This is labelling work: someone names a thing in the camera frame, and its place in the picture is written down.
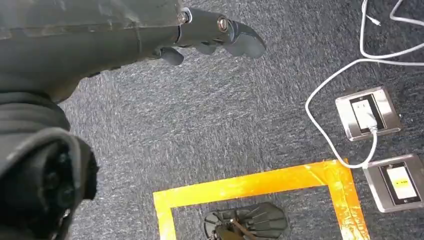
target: gray carpet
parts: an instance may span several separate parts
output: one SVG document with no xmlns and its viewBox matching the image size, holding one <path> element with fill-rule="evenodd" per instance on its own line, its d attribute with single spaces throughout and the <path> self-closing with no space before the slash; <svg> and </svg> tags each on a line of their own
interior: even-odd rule
<svg viewBox="0 0 424 240">
<path fill-rule="evenodd" d="M 393 23 L 397 0 L 371 0 L 366 48 L 384 54 L 419 44 L 420 27 Z M 62 104 L 73 132 L 94 148 L 99 192 L 84 203 L 74 240 L 159 239 L 152 192 L 333 158 L 309 121 L 304 103 L 320 82 L 360 57 L 360 0 L 188 0 L 187 6 L 227 14 L 253 26 L 268 50 L 257 60 L 225 51 L 204 56 L 184 49 L 186 61 L 145 61 L 84 80 Z M 399 15 L 422 18 L 422 0 L 407 0 Z M 402 57 L 424 61 L 423 52 Z M 424 68 L 365 63 L 330 83 L 312 112 L 351 162 L 365 159 L 370 141 L 349 142 L 335 99 L 386 86 L 404 126 L 380 138 L 375 159 L 416 153 L 424 159 Z M 424 239 L 422 209 L 382 214 L 364 174 L 356 189 L 372 240 Z M 204 239 L 201 221 L 214 208 L 270 201 L 290 219 L 284 239 L 342 239 L 325 187 L 173 209 L 179 240 Z"/>
</svg>

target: plug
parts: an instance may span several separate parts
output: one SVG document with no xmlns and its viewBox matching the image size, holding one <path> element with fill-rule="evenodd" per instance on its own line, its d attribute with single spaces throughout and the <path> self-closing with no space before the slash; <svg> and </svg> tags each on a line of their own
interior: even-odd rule
<svg viewBox="0 0 424 240">
<path fill-rule="evenodd" d="M 367 99 L 352 103 L 352 108 L 361 130 L 369 129 L 371 132 L 378 130 L 376 117 Z"/>
</svg>

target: cable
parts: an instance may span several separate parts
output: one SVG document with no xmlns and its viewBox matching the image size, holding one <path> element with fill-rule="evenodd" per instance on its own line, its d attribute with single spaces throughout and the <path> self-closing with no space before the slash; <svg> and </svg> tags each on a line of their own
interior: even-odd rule
<svg viewBox="0 0 424 240">
<path fill-rule="evenodd" d="M 315 118 L 312 116 L 311 111 L 309 110 L 309 104 L 311 103 L 312 99 L 315 97 L 315 95 L 323 88 L 325 87 L 325 85 L 327 85 L 331 80 L 333 80 L 335 77 L 337 77 L 338 75 L 340 75 L 341 73 L 343 73 L 344 71 L 346 71 L 347 69 L 351 68 L 352 66 L 358 64 L 358 63 L 364 63 L 364 62 L 371 62 L 371 63 L 381 63 L 381 64 L 389 64 L 389 65 L 397 65 L 397 66 L 420 66 L 420 67 L 424 67 L 424 62 L 399 62 L 399 61 L 388 61 L 388 60 L 378 60 L 378 59 L 368 59 L 368 58 L 361 58 L 361 59 L 357 59 L 351 63 L 349 63 L 348 65 L 344 66 L 342 69 L 338 70 L 337 72 L 335 72 L 333 75 L 331 75 L 329 78 L 327 78 L 324 82 L 321 83 L 321 85 L 319 85 L 312 93 L 311 95 L 308 97 L 308 99 L 306 100 L 305 103 L 305 110 L 306 110 L 306 114 L 308 115 L 309 119 L 312 121 L 312 123 L 315 125 L 315 127 L 321 132 L 321 134 L 324 136 L 324 138 L 327 140 L 328 145 L 330 145 L 334 155 L 337 157 L 337 159 L 340 161 L 340 163 L 350 169 L 357 169 L 357 168 L 362 168 L 363 166 L 365 166 L 366 164 L 368 164 L 368 162 L 371 160 L 371 158 L 374 155 L 375 152 L 375 148 L 377 146 L 377 133 L 375 133 L 374 136 L 374 141 L 373 141 L 373 148 L 371 148 L 371 152 L 369 153 L 368 157 L 366 158 L 366 160 L 361 163 L 361 164 L 357 164 L 357 165 L 349 165 L 347 164 L 339 155 L 339 153 L 337 152 L 336 148 L 334 147 L 331 139 L 329 138 L 329 136 L 327 135 L 327 133 L 323 130 L 323 128 L 318 124 L 318 122 L 315 120 Z"/>
<path fill-rule="evenodd" d="M 394 20 L 394 21 L 399 21 L 399 22 L 405 22 L 405 23 L 410 23 L 410 24 L 424 26 L 424 22 L 423 21 L 395 16 L 395 12 L 397 11 L 397 9 L 399 8 L 399 6 L 401 5 L 402 2 L 403 2 L 403 0 L 399 0 L 396 3 L 396 5 L 394 6 L 393 10 L 390 12 L 389 17 L 392 20 Z M 340 157 L 339 153 L 337 152 L 336 148 L 334 147 L 334 145 L 333 145 L 331 139 L 329 138 L 329 136 L 326 134 L 326 132 L 323 130 L 323 128 L 318 124 L 318 122 L 315 120 L 314 116 L 312 116 L 311 111 L 309 110 L 309 104 L 311 103 L 312 99 L 331 80 L 333 80 L 335 77 L 337 77 L 338 75 L 340 75 L 341 73 L 343 73 L 344 71 L 346 71 L 347 69 L 351 68 L 352 66 L 354 66 L 354 65 L 356 65 L 358 63 L 370 62 L 370 63 L 381 63 L 381 64 L 397 65 L 397 66 L 424 67 L 424 62 L 400 62 L 400 61 L 382 60 L 382 59 L 389 59 L 389 58 L 399 57 L 399 56 L 402 56 L 402 55 L 409 54 L 409 53 L 412 53 L 414 51 L 417 51 L 417 50 L 419 50 L 421 48 L 424 48 L 424 43 L 419 44 L 419 45 L 417 45 L 415 47 L 411 47 L 409 49 L 400 51 L 400 52 L 395 52 L 395 53 L 386 54 L 386 55 L 370 55 L 370 54 L 367 54 L 365 52 L 365 50 L 364 50 L 364 32 L 365 32 L 365 23 L 367 21 L 367 18 L 370 19 L 374 24 L 380 25 L 380 22 L 378 20 L 376 20 L 375 18 L 372 18 L 372 17 L 370 17 L 370 16 L 367 15 L 367 4 L 368 4 L 368 0 L 363 0 L 362 7 L 361 7 L 361 10 L 362 10 L 362 21 L 361 21 L 360 36 L 359 36 L 359 50 L 360 50 L 361 54 L 364 57 L 366 57 L 366 58 L 357 59 L 357 60 L 349 63 L 348 65 L 344 66 L 342 69 L 338 70 L 337 72 L 335 72 L 333 75 L 331 75 L 329 78 L 327 78 L 324 82 L 322 82 L 310 94 L 310 96 L 308 97 L 308 99 L 306 100 L 306 103 L 305 103 L 305 110 L 306 110 L 306 114 L 308 115 L 309 119 L 312 121 L 312 123 L 315 125 L 315 127 L 324 136 L 325 140 L 327 141 L 328 145 L 331 147 L 331 150 L 333 151 L 334 155 L 337 157 L 338 161 L 343 166 L 345 166 L 346 168 L 350 168 L 350 169 L 363 168 L 364 166 L 368 165 L 368 163 L 373 158 L 374 153 L 375 153 L 376 148 L 377 148 L 377 131 L 378 130 L 377 130 L 376 126 L 373 125 L 372 127 L 369 127 L 369 130 L 372 133 L 373 141 L 372 141 L 371 151 L 369 152 L 368 157 L 365 159 L 365 161 L 363 161 L 360 164 L 350 165 L 350 164 L 346 163 Z"/>
<path fill-rule="evenodd" d="M 410 23 L 410 24 L 420 25 L 420 26 L 424 27 L 424 21 L 419 21 L 419 20 L 415 20 L 415 19 L 409 19 L 409 18 L 395 16 L 395 12 L 398 10 L 399 6 L 401 5 L 401 3 L 403 1 L 404 0 L 399 0 L 396 3 L 393 10 L 390 12 L 390 15 L 389 15 L 390 19 L 392 19 L 394 21 L 398 21 L 398 22 Z M 367 5 L 368 5 L 368 0 L 363 0 L 363 3 L 362 3 L 362 22 L 361 22 L 361 25 L 360 25 L 360 37 L 359 37 L 359 50 L 360 50 L 360 53 L 364 57 L 369 58 L 369 59 L 390 59 L 390 58 L 399 57 L 399 56 L 402 56 L 402 55 L 405 55 L 405 54 L 409 54 L 409 53 L 412 53 L 414 51 L 417 51 L 419 49 L 424 48 L 424 43 L 421 43 L 421 44 L 418 44 L 414 47 L 408 48 L 406 50 L 395 52 L 395 53 L 390 53 L 390 54 L 385 54 L 385 55 L 371 55 L 371 54 L 366 53 L 365 49 L 364 49 L 364 32 L 365 32 L 365 22 L 367 20 L 367 15 L 366 15 Z"/>
</svg>

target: metal screw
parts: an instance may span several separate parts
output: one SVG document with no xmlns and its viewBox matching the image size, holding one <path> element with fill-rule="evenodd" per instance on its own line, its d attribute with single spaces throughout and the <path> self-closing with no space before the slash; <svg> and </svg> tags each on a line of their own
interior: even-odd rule
<svg viewBox="0 0 424 240">
<path fill-rule="evenodd" d="M 59 155 L 59 163 L 64 164 L 68 161 L 69 156 L 66 153 L 62 153 Z"/>
<path fill-rule="evenodd" d="M 60 179 L 56 172 L 51 172 L 45 176 L 44 182 L 45 188 L 52 190 L 59 186 Z"/>
<path fill-rule="evenodd" d="M 228 19 L 223 16 L 218 18 L 218 27 L 221 32 L 225 33 L 228 30 Z"/>
<path fill-rule="evenodd" d="M 57 193 L 57 205 L 65 209 L 72 207 L 74 203 L 74 194 L 75 191 L 73 187 L 69 185 L 61 187 Z"/>
<path fill-rule="evenodd" d="M 189 15 L 185 11 L 178 13 L 177 18 L 180 24 L 186 24 L 190 20 Z"/>
</svg>

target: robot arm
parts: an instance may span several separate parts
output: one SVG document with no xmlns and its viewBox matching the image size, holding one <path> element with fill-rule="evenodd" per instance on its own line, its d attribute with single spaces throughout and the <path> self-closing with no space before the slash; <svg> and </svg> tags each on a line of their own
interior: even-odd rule
<svg viewBox="0 0 424 240">
<path fill-rule="evenodd" d="M 6 0 L 0 8 L 18 2 Z M 80 25 L 61 28 L 60 34 L 49 34 L 45 26 L 37 36 L 31 35 L 34 29 L 19 27 L 4 34 L 1 13 L 0 240 L 64 239 L 78 205 L 95 197 L 93 151 L 69 133 L 57 106 L 81 79 L 146 59 L 178 65 L 184 60 L 178 47 L 204 54 L 223 47 L 233 56 L 252 58 L 266 49 L 247 25 L 195 8 L 184 8 L 176 26 L 97 25 L 101 30 L 91 31 Z M 30 14 L 39 12 L 35 7 Z"/>
</svg>

